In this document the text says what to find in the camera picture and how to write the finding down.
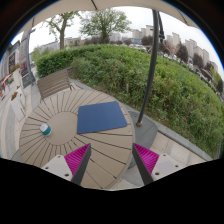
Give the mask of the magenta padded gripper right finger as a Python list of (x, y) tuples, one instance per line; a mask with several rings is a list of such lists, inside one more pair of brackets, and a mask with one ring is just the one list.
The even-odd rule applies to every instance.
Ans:
[(132, 154), (145, 185), (185, 168), (168, 154), (158, 155), (136, 143), (132, 146)]

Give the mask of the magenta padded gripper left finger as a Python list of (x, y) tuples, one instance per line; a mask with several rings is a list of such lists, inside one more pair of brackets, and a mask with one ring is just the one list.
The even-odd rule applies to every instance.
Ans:
[(66, 156), (56, 155), (43, 170), (80, 185), (91, 156), (91, 145), (84, 145)]

